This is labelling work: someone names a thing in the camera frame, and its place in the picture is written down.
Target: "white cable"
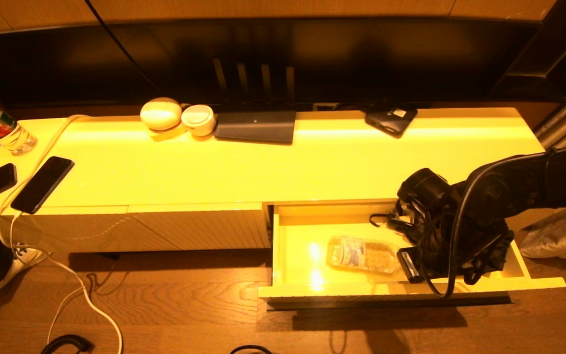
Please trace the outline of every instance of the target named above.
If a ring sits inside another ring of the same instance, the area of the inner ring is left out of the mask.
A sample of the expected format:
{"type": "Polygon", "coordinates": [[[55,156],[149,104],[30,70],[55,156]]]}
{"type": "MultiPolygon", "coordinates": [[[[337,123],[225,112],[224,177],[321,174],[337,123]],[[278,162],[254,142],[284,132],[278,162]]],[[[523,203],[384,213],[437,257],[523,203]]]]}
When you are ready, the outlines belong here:
{"type": "MultiPolygon", "coordinates": [[[[31,169],[28,177],[26,179],[24,179],[21,183],[19,183],[16,187],[14,187],[13,190],[2,201],[2,203],[0,205],[0,218],[1,218],[1,215],[4,211],[4,209],[9,205],[9,203],[12,201],[12,199],[16,196],[17,191],[22,189],[25,186],[25,184],[27,184],[27,182],[32,178],[34,173],[36,173],[36,170],[38,170],[41,163],[43,163],[43,160],[45,159],[45,157],[47,157],[49,152],[52,150],[52,148],[54,147],[54,144],[56,144],[56,141],[58,141],[58,138],[63,133],[63,131],[69,126],[69,124],[71,124],[72,121],[75,121],[76,119],[78,119],[80,117],[86,117],[86,116],[85,115],[72,115],[71,117],[68,117],[68,118],[65,119],[65,122],[60,126],[60,128],[58,128],[58,130],[56,131],[56,133],[54,134],[52,139],[49,141],[49,143],[47,143],[47,147],[45,147],[45,150],[43,151],[41,156],[38,158],[38,160],[36,160],[36,164],[31,169]]],[[[22,212],[16,213],[13,216],[13,219],[11,221],[11,224],[10,224],[10,240],[9,240],[10,244],[6,244],[7,240],[4,239],[4,237],[1,233],[1,228],[0,228],[0,241],[2,242],[2,244],[6,245],[7,247],[13,248],[13,236],[12,235],[13,235],[14,221],[16,221],[16,219],[18,219],[21,215],[22,215],[22,212]]],[[[49,253],[47,253],[47,251],[43,251],[42,249],[40,249],[38,247],[29,246],[29,245],[19,245],[19,246],[14,246],[14,248],[20,248],[20,249],[30,248],[30,249],[36,249],[37,251],[41,251],[42,253],[45,254],[45,256],[47,256],[47,259],[49,259],[52,263],[54,263],[55,265],[57,265],[59,267],[62,267],[63,269],[65,269],[66,271],[68,271],[69,273],[74,275],[77,278],[77,280],[80,282],[80,285],[82,286],[82,290],[85,292],[85,298],[87,300],[88,305],[95,312],[97,312],[98,314],[101,314],[104,318],[106,318],[106,320],[108,320],[111,323],[111,325],[113,325],[113,327],[115,328],[115,331],[117,332],[117,338],[119,339],[119,350],[117,350],[117,354],[121,354],[121,350],[122,350],[122,347],[123,347],[123,338],[121,337],[121,331],[119,330],[119,326],[110,316],[108,316],[108,314],[106,314],[106,312],[98,309],[97,306],[95,304],[93,304],[93,302],[90,300],[90,297],[88,296],[88,291],[87,291],[86,286],[85,286],[85,281],[75,271],[73,271],[70,267],[67,267],[64,264],[61,264],[61,262],[54,260],[52,258],[52,256],[49,253]]]]}
{"type": "Polygon", "coordinates": [[[47,332],[47,344],[49,344],[49,342],[50,342],[49,339],[52,336],[52,329],[54,329],[54,324],[56,323],[56,320],[58,319],[58,315],[60,314],[60,310],[62,309],[62,306],[65,304],[65,301],[67,301],[68,298],[70,298],[72,295],[74,295],[78,291],[81,291],[82,289],[84,289],[84,288],[75,289],[74,291],[70,292],[69,295],[67,295],[65,298],[63,298],[63,300],[60,302],[60,305],[58,306],[58,310],[56,310],[56,315],[54,316],[54,320],[52,321],[52,325],[49,326],[49,332],[47,332]]]}
{"type": "MultiPolygon", "coordinates": [[[[58,138],[60,138],[61,134],[65,131],[65,129],[69,126],[69,124],[71,124],[72,121],[75,121],[76,119],[81,118],[81,117],[87,117],[87,115],[72,115],[72,116],[67,117],[65,119],[65,122],[63,122],[63,124],[60,126],[60,128],[58,128],[58,130],[56,131],[54,136],[52,136],[52,139],[49,141],[49,143],[47,143],[45,150],[43,150],[43,153],[40,155],[38,160],[36,160],[36,164],[34,164],[34,167],[29,171],[29,174],[26,177],[26,179],[24,179],[19,184],[17,184],[16,187],[14,187],[13,190],[2,201],[2,203],[0,205],[0,218],[1,218],[2,213],[4,212],[4,209],[10,204],[12,199],[14,197],[16,197],[16,195],[18,194],[17,191],[20,191],[25,186],[25,184],[27,184],[27,182],[32,178],[34,173],[36,173],[36,170],[38,170],[41,163],[43,163],[43,160],[45,159],[45,157],[52,150],[52,148],[54,147],[54,144],[56,144],[56,141],[58,141],[58,138]]],[[[6,244],[6,240],[4,239],[4,237],[1,233],[1,228],[0,228],[0,240],[3,244],[12,248],[12,244],[6,244]]]]}
{"type": "Polygon", "coordinates": [[[19,260],[19,262],[21,262],[21,263],[22,263],[23,265],[25,265],[25,266],[30,266],[29,264],[23,262],[23,260],[21,259],[21,256],[20,256],[20,255],[16,255],[16,254],[14,253],[14,248],[12,247],[12,245],[14,244],[14,242],[13,242],[13,240],[12,240],[12,230],[13,230],[13,228],[14,228],[14,222],[16,221],[16,219],[19,219],[19,217],[20,217],[22,214],[23,214],[23,212],[22,212],[22,211],[19,211],[18,213],[16,213],[16,214],[13,216],[12,221],[10,222],[10,245],[11,245],[10,248],[12,249],[13,255],[16,256],[16,259],[19,260]]]}

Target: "cabinet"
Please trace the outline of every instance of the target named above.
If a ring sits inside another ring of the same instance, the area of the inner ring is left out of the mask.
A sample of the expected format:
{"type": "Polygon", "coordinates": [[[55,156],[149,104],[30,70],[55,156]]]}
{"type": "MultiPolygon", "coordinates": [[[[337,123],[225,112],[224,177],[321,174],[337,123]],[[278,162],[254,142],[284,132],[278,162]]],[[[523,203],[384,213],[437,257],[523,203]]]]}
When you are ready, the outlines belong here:
{"type": "MultiPolygon", "coordinates": [[[[0,166],[15,164],[25,179],[62,123],[21,121],[38,146],[20,157],[0,149],[0,166]]],[[[298,112],[290,146],[189,134],[155,141],[138,116],[82,116],[49,154],[76,165],[36,215],[18,219],[14,240],[65,252],[272,247],[272,284],[259,289],[271,304],[433,297],[399,271],[327,267],[328,240],[344,233],[409,246],[368,216],[390,210],[412,172],[427,167],[456,183],[483,164],[542,150],[514,108],[419,110],[400,139],[364,123],[362,112],[298,112]]],[[[14,211],[3,215],[7,237],[14,211]]],[[[510,223],[524,225],[520,216],[510,223]]],[[[532,279],[513,243],[503,271],[474,286],[458,281],[456,296],[563,286],[532,279]]]]}

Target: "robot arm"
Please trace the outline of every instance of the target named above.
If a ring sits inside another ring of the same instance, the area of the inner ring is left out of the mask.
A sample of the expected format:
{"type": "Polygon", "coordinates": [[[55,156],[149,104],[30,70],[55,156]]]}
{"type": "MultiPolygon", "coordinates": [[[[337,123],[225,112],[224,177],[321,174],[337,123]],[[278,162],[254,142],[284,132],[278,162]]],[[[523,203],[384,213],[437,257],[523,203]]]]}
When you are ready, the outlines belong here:
{"type": "Polygon", "coordinates": [[[448,297],[456,275],[475,284],[486,271],[503,268],[514,236],[505,218],[566,207],[566,148],[509,157],[454,185],[427,168],[418,170],[397,195],[415,214],[406,227],[398,219],[389,222],[416,243],[399,250],[400,263],[410,282],[425,280],[436,295],[448,297]],[[440,294],[431,279],[445,276],[449,287],[440,294]]]}

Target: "open drawer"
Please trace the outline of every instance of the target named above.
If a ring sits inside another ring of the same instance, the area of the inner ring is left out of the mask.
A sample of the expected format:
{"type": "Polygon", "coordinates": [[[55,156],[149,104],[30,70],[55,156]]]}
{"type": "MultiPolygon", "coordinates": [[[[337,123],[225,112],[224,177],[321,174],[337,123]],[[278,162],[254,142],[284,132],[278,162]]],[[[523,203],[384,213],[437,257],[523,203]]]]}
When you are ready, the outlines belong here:
{"type": "MultiPolygon", "coordinates": [[[[385,213],[392,204],[329,204],[275,206],[272,285],[259,288],[259,297],[276,302],[334,302],[362,300],[412,300],[434,298],[427,284],[409,284],[402,269],[391,275],[336,269],[326,264],[332,236],[346,234],[383,240],[394,247],[409,247],[403,235],[368,222],[372,213],[385,213]]],[[[434,279],[444,291],[446,278],[434,279]]],[[[547,289],[566,286],[563,278],[532,279],[513,241],[503,271],[466,285],[461,277],[454,296],[482,297],[495,292],[547,289]]]]}

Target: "black coiled cable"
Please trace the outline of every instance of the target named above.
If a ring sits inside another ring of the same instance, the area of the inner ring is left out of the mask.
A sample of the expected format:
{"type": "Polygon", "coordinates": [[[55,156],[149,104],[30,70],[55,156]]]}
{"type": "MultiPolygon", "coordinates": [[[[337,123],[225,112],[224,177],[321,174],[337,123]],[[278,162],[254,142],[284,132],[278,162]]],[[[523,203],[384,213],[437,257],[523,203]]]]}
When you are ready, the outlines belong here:
{"type": "Polygon", "coordinates": [[[256,349],[264,352],[265,354],[272,354],[271,351],[267,350],[265,347],[261,347],[261,345],[242,345],[241,347],[234,348],[231,354],[235,354],[244,349],[256,349]]]}
{"type": "Polygon", "coordinates": [[[93,343],[90,341],[82,338],[81,336],[76,336],[75,334],[66,334],[64,336],[60,336],[50,343],[43,349],[41,354],[53,354],[56,350],[58,350],[63,345],[74,345],[78,348],[78,352],[88,352],[93,347],[93,343]]]}

